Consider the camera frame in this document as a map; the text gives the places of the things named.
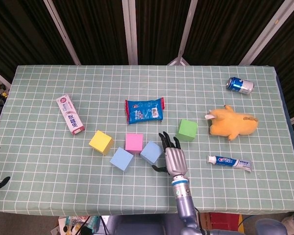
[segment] tube cap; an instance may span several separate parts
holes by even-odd
[[[212,164],[216,164],[216,156],[207,156],[207,162],[208,163],[212,163]]]

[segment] grid pattern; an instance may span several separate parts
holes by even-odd
[[[229,77],[255,83],[251,95],[226,90]],[[69,94],[86,131],[73,136],[56,98]],[[126,124],[124,100],[164,97],[162,122]],[[209,110],[231,105],[255,114],[250,136],[208,134]],[[127,173],[109,161],[126,133],[171,136],[181,119],[196,121],[182,142],[195,206],[205,212],[294,211],[294,151],[272,67],[19,66],[0,117],[0,211],[41,215],[176,212],[171,178],[135,155]],[[96,130],[115,140],[102,156],[88,142]],[[251,160],[253,171],[211,165],[207,155]],[[163,166],[162,156],[158,166]]]

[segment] blue cube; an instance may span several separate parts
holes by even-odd
[[[163,149],[152,141],[141,152],[141,157],[144,158],[149,164],[154,165],[160,155],[163,153]]]
[[[112,159],[110,160],[110,163],[115,165],[120,170],[126,172],[132,159],[133,154],[130,154],[122,148],[118,148],[118,150],[115,152]]]

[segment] stuffed animal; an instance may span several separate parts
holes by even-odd
[[[230,141],[238,135],[249,135],[258,126],[258,119],[249,114],[237,114],[229,105],[225,109],[211,110],[206,119],[212,121],[210,134],[217,136],[227,136]]]

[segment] white toothpaste tube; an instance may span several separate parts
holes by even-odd
[[[242,169],[251,172],[251,162],[246,160],[225,158],[219,156],[207,156],[207,162],[217,165],[227,165],[237,169]]]
[[[71,133],[75,135],[78,132],[84,131],[85,127],[79,119],[79,116],[70,97],[65,94],[64,96],[57,98],[56,101],[61,109],[64,120],[67,123]]]

